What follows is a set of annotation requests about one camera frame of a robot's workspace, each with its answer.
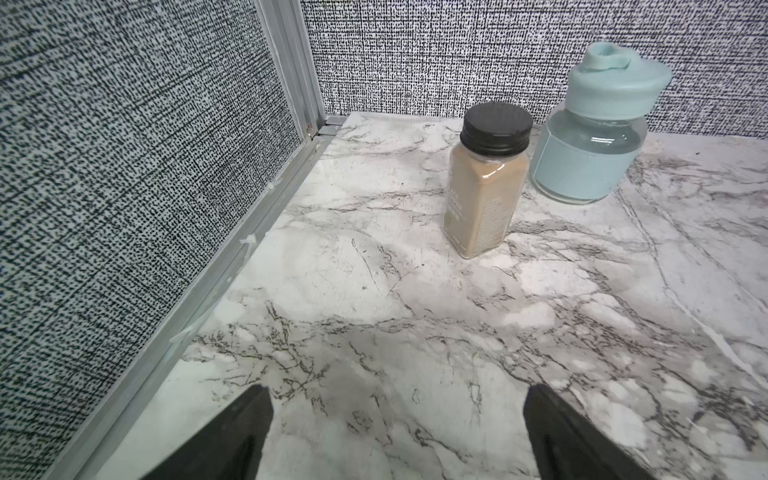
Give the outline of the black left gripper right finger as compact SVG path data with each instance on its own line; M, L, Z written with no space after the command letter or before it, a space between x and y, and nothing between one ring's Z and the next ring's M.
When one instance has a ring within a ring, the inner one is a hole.
M543 479L653 479L638 462L545 384L529 388L523 416Z

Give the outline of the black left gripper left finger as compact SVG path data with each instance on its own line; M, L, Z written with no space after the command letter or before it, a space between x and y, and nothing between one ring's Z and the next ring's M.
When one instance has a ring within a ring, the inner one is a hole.
M252 385L144 477L254 480L273 415L269 389Z

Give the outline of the brown spice jar black lid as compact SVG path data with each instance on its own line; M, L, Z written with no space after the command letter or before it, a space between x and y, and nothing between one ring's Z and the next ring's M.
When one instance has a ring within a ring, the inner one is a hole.
M486 102L469 108L450 152L443 232L471 259L503 243L528 174L533 117L524 108Z

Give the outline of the mint green lidded jar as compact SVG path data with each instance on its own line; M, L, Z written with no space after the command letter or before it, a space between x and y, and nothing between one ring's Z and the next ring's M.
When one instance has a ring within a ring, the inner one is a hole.
M542 127L529 178L542 194L583 205L608 196L641 153L646 116L671 83L665 64L610 42L588 46L564 102Z

